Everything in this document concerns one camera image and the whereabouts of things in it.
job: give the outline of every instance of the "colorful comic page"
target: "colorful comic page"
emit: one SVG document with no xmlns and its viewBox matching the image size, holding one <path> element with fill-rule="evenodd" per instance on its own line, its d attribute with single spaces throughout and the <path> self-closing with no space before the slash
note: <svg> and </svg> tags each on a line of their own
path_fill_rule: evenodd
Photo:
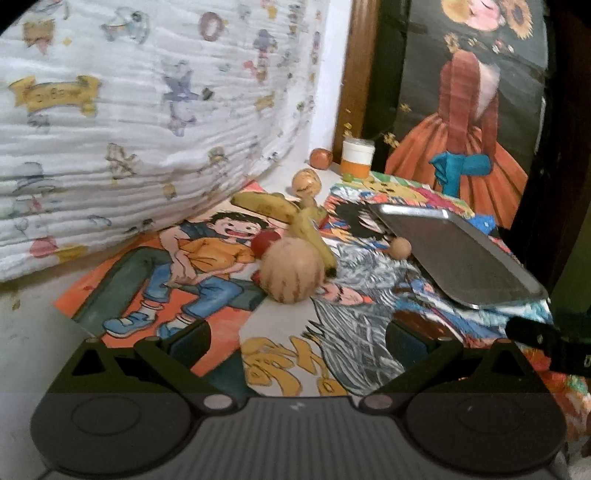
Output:
<svg viewBox="0 0 591 480">
<path fill-rule="evenodd" d="M 545 302 L 511 311 L 463 309 L 412 262 L 334 239 L 326 243 L 337 256 L 336 277 L 296 305 L 267 300 L 240 330 L 246 382 L 262 395 L 361 397 L 425 358 L 424 344 L 408 331 L 486 347 L 505 336 L 514 314 L 550 321 Z M 392 318 L 401 328 L 389 350 Z"/>
<path fill-rule="evenodd" d="M 416 181 L 372 172 L 367 179 L 342 181 L 330 189 L 324 203 L 329 221 L 324 225 L 322 235 L 366 248 L 388 248 L 392 237 L 369 210 L 370 203 L 446 209 L 465 218 L 487 235 L 496 227 L 493 217 L 474 214 L 463 200 L 435 192 L 428 185 Z M 489 237 L 500 249 L 512 255 L 502 240 Z"/>
<path fill-rule="evenodd" d="M 262 191 L 256 183 L 245 190 Z M 251 280 L 258 267 L 250 239 L 285 227 L 226 200 L 126 248 L 55 305 L 109 347 L 168 338 L 206 320 L 212 345 L 192 369 L 204 375 L 237 350 L 239 328 L 266 297 Z"/>
</svg>

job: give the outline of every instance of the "yellow banner print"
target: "yellow banner print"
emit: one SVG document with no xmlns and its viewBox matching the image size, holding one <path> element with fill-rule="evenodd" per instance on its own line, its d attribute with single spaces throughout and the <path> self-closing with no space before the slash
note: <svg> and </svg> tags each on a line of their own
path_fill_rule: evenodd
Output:
<svg viewBox="0 0 591 480">
<path fill-rule="evenodd" d="M 16 97 L 15 106 L 26 105 L 33 113 L 57 105 L 74 105 L 82 114 L 96 113 L 94 100 L 99 93 L 100 80 L 89 75 L 76 77 L 75 82 L 36 83 L 30 76 L 9 85 Z"/>
</svg>

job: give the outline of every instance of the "red apple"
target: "red apple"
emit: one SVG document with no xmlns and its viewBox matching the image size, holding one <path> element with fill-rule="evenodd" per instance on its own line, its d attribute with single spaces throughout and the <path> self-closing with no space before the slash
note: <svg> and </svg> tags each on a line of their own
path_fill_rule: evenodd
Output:
<svg viewBox="0 0 591 480">
<path fill-rule="evenodd" d="M 252 253 L 255 254 L 255 257 L 261 258 L 267 251 L 267 248 L 278 240 L 281 240 L 281 235 L 276 231 L 270 229 L 263 230 L 251 240 Z"/>
<path fill-rule="evenodd" d="M 254 272 L 252 274 L 251 280 L 257 287 L 260 287 L 261 286 L 261 271 L 257 270 L 256 272 Z"/>
</svg>

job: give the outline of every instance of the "white wall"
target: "white wall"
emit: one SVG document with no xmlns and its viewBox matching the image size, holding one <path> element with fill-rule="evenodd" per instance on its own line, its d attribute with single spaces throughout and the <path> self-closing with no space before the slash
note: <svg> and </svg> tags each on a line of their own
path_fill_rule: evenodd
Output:
<svg viewBox="0 0 591 480">
<path fill-rule="evenodd" d="M 353 0 L 330 0 L 320 55 L 316 107 L 310 125 L 308 152 L 314 148 L 332 149 L 352 5 Z"/>
</svg>

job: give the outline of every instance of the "plastic jar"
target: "plastic jar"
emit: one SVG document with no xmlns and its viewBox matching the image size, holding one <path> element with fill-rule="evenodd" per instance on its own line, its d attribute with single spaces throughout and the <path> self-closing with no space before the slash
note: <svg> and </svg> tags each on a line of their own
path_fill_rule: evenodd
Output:
<svg viewBox="0 0 591 480">
<path fill-rule="evenodd" d="M 374 159 L 375 144 L 371 140 L 347 138 L 343 141 L 343 154 L 340 161 L 341 175 L 350 173 L 356 179 L 369 177 L 371 162 Z"/>
</svg>

